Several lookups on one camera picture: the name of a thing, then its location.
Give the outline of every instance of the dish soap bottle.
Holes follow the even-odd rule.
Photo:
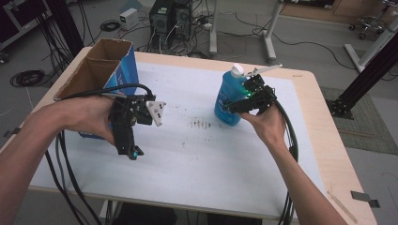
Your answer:
[[[236,113],[230,113],[222,107],[225,104],[242,100],[246,97],[247,92],[242,85],[246,81],[244,69],[239,64],[234,64],[231,71],[227,71],[222,75],[222,86],[217,95],[214,113],[229,126],[236,125],[240,120],[240,116]]]

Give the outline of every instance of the person's right hand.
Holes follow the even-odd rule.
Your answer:
[[[277,144],[284,144],[285,122],[275,104],[272,103],[268,109],[257,115],[247,112],[239,115],[253,125],[258,137],[268,148]]]

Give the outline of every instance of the hand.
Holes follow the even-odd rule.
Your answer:
[[[258,137],[268,148],[277,144],[284,144],[285,122],[275,104],[271,104],[268,109],[257,115],[247,112],[239,115],[253,125]]]
[[[113,100],[107,97],[77,97],[55,102],[31,113],[29,118],[38,119],[54,116],[59,117],[54,126],[57,131],[68,129],[101,136],[111,144],[115,144],[114,135],[109,129],[108,116]]]

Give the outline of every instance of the forearm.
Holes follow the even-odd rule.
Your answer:
[[[293,159],[284,143],[269,146],[268,149],[281,171],[300,224],[346,224]]]
[[[51,141],[60,129],[48,109],[35,112],[0,154],[0,224],[12,224],[24,193]]]

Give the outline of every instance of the electronic equipment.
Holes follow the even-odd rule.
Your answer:
[[[37,26],[35,19],[43,13],[51,15],[43,0],[1,0],[0,51]]]
[[[175,0],[176,39],[189,40],[191,36],[191,0]]]
[[[156,0],[149,12],[151,46],[170,49],[174,39],[191,38],[191,0]]]
[[[173,3],[175,0],[157,0],[149,11],[151,28],[151,45],[163,49],[170,49],[175,37],[176,25],[173,18]]]
[[[135,8],[130,8],[120,14],[120,27],[122,29],[130,30],[132,27],[136,26],[138,22],[138,11]]]

